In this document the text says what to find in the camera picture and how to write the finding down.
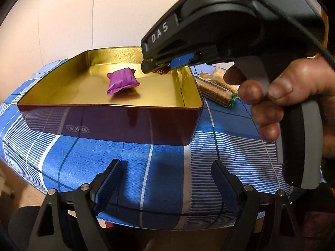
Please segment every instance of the plaid tablecloth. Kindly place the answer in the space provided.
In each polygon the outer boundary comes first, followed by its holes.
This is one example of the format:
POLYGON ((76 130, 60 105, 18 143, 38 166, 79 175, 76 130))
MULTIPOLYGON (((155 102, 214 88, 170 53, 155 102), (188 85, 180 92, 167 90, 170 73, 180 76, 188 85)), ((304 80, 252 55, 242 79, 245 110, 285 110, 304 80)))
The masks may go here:
MULTIPOLYGON (((162 146, 89 140, 32 131, 16 103, 47 73, 65 60, 50 63, 19 86, 0 106, 0 158, 23 179, 46 193, 76 189, 122 160, 121 186, 99 218, 118 224, 160 230, 209 229, 232 225, 210 167, 220 159, 244 184, 274 193, 292 188, 282 177, 274 143, 263 142, 239 101, 224 108, 204 99, 205 108, 188 146, 162 146)), ((212 66, 192 67, 194 74, 212 66)))

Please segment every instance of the human hand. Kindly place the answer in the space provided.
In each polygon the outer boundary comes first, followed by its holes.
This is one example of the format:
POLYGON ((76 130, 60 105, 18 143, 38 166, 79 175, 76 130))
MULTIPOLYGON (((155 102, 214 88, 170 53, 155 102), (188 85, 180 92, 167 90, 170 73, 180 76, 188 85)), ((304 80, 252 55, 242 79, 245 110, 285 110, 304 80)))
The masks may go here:
POLYGON ((224 75, 231 85, 239 85, 238 96, 243 103, 251 105, 251 116, 259 125, 259 134, 264 141, 275 141, 280 134, 276 124, 283 119, 283 106, 303 102, 307 97, 321 94, 319 107, 323 123, 323 156, 335 157, 335 71, 323 58, 298 59, 277 77, 268 88, 264 99, 261 84, 246 80, 234 65, 224 75))

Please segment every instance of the purple wrapped candy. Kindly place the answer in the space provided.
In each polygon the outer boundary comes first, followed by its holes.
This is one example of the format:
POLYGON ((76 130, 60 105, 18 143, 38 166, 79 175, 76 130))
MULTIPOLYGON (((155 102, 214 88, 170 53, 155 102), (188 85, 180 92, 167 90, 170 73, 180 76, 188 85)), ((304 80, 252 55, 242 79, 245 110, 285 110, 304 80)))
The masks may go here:
POLYGON ((140 85, 140 83, 136 80, 134 73, 135 70, 131 68, 125 68, 114 73, 108 73, 107 77, 111 81, 109 82, 107 95, 140 85))

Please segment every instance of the white lettering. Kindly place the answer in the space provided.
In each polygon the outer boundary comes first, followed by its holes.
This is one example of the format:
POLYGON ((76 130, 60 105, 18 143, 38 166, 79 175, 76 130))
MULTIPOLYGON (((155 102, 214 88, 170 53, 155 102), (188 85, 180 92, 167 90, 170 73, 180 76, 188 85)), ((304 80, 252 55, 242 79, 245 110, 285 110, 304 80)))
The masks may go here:
POLYGON ((157 38, 159 38, 162 35, 162 32, 158 29, 157 30, 157 38))
POLYGON ((167 26, 166 22, 163 23, 163 29, 164 29, 164 33, 165 33, 165 32, 167 31, 167 29, 168 29, 168 26, 167 26))

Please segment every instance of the blue tablecloth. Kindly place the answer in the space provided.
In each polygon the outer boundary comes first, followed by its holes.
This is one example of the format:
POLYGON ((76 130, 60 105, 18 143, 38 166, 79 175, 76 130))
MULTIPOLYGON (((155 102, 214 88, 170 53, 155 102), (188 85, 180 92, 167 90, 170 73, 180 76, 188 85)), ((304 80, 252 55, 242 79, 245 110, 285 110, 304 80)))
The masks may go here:
MULTIPOLYGON (((76 189, 103 172, 114 158, 124 177, 99 218, 161 230, 208 229, 232 225, 210 167, 220 159, 244 184, 258 191, 290 194, 274 143, 263 142, 250 107, 235 101, 224 108, 204 99, 205 108, 188 146, 90 140, 32 131, 16 103, 43 76, 65 60, 50 63, 18 87, 0 106, 0 158, 31 185, 46 193, 76 189)), ((194 74, 212 66, 192 67, 194 74)))

